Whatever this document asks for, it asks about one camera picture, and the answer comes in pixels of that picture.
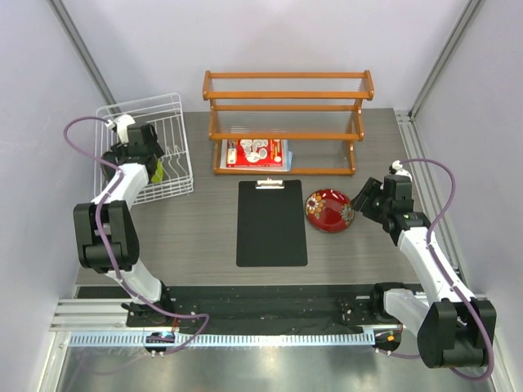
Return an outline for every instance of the wall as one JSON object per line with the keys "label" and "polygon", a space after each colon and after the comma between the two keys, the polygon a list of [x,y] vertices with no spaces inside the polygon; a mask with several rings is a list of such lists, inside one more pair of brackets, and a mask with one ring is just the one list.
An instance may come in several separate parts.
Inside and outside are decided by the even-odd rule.
{"label": "wall", "polygon": [[418,116],[428,156],[456,175],[449,218],[465,276],[498,311],[496,334],[516,390],[523,390],[522,14],[517,0],[485,2]]}
{"label": "wall", "polygon": [[[92,163],[62,139],[103,105],[42,0],[0,2],[2,390],[36,390],[57,299],[78,271],[73,207],[92,196]],[[92,124],[74,129],[91,146]]]}
{"label": "wall", "polygon": [[364,70],[365,107],[410,109],[467,0],[65,0],[116,100],[177,91],[208,110],[210,70]]}

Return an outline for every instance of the clipboard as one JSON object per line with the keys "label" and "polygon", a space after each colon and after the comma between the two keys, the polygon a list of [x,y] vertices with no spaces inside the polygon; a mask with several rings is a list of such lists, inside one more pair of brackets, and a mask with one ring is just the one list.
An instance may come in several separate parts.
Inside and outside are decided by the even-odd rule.
{"label": "clipboard", "polygon": [[300,180],[240,181],[236,265],[307,265],[302,204]]}

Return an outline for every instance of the floral pattern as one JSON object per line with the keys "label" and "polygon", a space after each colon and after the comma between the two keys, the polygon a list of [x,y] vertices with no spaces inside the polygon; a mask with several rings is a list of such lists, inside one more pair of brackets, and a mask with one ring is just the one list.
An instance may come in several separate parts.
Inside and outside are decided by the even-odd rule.
{"label": "floral pattern", "polygon": [[316,219],[320,218],[320,212],[324,209],[325,200],[318,193],[313,193],[305,202],[305,213],[314,215]]}
{"label": "floral pattern", "polygon": [[354,211],[352,211],[352,208],[349,204],[343,206],[343,209],[340,211],[340,214],[347,226],[354,219]]}

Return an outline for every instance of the wooden rack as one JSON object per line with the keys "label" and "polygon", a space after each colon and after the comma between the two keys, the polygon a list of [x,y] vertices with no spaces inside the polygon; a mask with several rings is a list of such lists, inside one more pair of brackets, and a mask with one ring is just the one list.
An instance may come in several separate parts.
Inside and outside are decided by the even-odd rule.
{"label": "wooden rack", "polygon": [[[215,79],[359,79],[357,91],[218,91]],[[220,168],[221,143],[223,140],[236,139],[281,139],[281,140],[342,140],[346,142],[348,167],[293,167],[291,171],[278,174],[316,174],[316,175],[354,175],[355,157],[354,142],[364,139],[361,105],[363,100],[372,100],[374,86],[370,71],[364,72],[245,72],[214,73],[205,72],[203,80],[203,99],[209,100],[211,118],[209,122],[209,139],[214,140],[213,169],[217,174],[252,174],[252,171]],[[263,100],[263,105],[253,105],[251,100]],[[318,105],[327,100],[351,100],[350,104]],[[263,129],[244,131],[224,131],[220,125],[219,113],[222,112],[347,112],[347,125],[344,132],[331,131],[267,131]],[[258,174],[274,173],[273,171],[256,171]]]}

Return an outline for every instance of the gray floor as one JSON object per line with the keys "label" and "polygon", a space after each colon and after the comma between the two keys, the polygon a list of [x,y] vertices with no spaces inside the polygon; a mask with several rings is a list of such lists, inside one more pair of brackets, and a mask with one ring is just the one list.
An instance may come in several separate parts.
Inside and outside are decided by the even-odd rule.
{"label": "gray floor", "polygon": [[[418,279],[381,226],[357,216],[339,234],[325,234],[306,223],[309,264],[294,268],[239,268],[235,263],[238,182],[260,176],[212,174],[208,114],[185,115],[194,192],[135,206],[132,217],[141,259],[167,285],[242,285],[376,283]],[[391,109],[364,110],[365,139],[355,145],[357,174],[301,176],[303,199],[315,190],[334,188],[354,197],[369,176],[383,178],[390,163],[406,158]],[[294,142],[297,166],[344,164],[338,142]],[[78,284],[112,281],[81,270]]]}
{"label": "gray floor", "polygon": [[[416,352],[404,333],[401,352]],[[69,349],[57,390],[62,392],[490,392],[448,369],[428,369],[420,359],[388,358],[368,346],[183,350],[164,359],[139,359],[139,348]]]}

